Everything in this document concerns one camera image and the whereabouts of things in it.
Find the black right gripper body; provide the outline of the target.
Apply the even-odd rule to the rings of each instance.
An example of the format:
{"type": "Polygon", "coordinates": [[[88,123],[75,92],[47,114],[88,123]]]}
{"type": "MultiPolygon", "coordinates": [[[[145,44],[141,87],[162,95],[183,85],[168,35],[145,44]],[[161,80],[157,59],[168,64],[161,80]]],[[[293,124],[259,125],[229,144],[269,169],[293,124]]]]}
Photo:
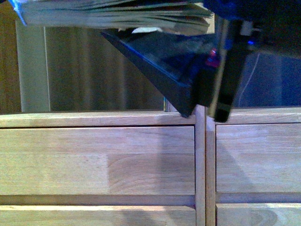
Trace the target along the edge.
{"type": "Polygon", "coordinates": [[[233,107],[300,106],[301,3],[205,0],[217,19],[209,115],[226,122],[233,107]]]}

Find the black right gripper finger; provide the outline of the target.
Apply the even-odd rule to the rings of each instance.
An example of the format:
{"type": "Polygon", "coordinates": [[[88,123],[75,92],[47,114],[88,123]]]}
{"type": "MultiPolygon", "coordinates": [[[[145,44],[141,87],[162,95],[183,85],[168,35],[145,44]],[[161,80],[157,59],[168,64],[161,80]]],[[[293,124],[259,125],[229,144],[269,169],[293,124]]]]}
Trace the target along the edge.
{"type": "Polygon", "coordinates": [[[133,63],[183,116],[212,101],[212,70],[205,61],[210,34],[184,36],[164,32],[105,30],[102,36],[133,63]]]}

